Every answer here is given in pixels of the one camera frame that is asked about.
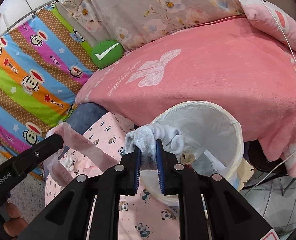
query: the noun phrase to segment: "floral bedsheet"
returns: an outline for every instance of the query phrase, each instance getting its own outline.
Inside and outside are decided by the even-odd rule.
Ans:
[[[117,39],[126,50],[193,25],[243,14],[238,0],[66,0],[63,4],[97,41]]]

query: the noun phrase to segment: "pink pillow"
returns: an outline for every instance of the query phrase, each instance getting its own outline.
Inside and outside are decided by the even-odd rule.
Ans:
[[[239,0],[239,2],[254,27],[288,45],[271,13],[261,0]],[[296,51],[296,21],[273,3],[265,0],[264,3],[278,20],[291,48]]]

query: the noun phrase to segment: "pink fuzzy cloth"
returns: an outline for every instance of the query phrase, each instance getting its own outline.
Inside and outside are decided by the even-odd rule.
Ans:
[[[231,113],[244,141],[258,139],[269,160],[296,149],[296,71],[289,48],[243,17],[185,29],[134,50],[95,72],[76,98],[137,125],[191,100]],[[286,166],[296,177],[296,153]]]

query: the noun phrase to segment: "green pillow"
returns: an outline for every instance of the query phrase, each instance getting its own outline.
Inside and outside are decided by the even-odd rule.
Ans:
[[[103,69],[121,59],[123,47],[118,41],[103,41],[92,48],[91,59],[94,64]]]

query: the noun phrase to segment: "metal screw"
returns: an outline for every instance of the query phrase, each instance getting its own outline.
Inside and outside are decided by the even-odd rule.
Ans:
[[[115,171],[123,171],[125,169],[125,167],[121,164],[118,164],[115,166]]]
[[[85,175],[79,175],[78,177],[77,177],[77,181],[78,182],[84,182],[86,180],[86,176]]]
[[[222,176],[220,174],[213,174],[212,179],[215,181],[220,181],[222,180]]]
[[[182,171],[184,169],[184,166],[180,163],[174,165],[173,167],[176,171]]]

